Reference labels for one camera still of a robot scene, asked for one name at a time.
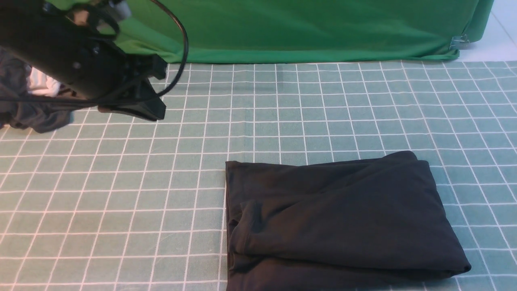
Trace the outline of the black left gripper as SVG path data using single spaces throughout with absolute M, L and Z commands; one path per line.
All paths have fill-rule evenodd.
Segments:
M 76 24 L 28 26 L 30 63 L 87 99 L 106 98 L 98 111 L 161 121 L 166 105 L 148 80 L 164 79 L 158 55 L 131 55 Z

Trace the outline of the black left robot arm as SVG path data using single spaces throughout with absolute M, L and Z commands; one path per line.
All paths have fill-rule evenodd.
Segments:
M 20 101 L 98 106 L 102 112 L 163 120 L 166 105 L 149 78 L 164 79 L 168 65 L 159 55 L 130 54 L 116 46 L 118 15 L 113 1 L 61 10 L 46 0 L 2 0 L 1 47 L 79 94 Z

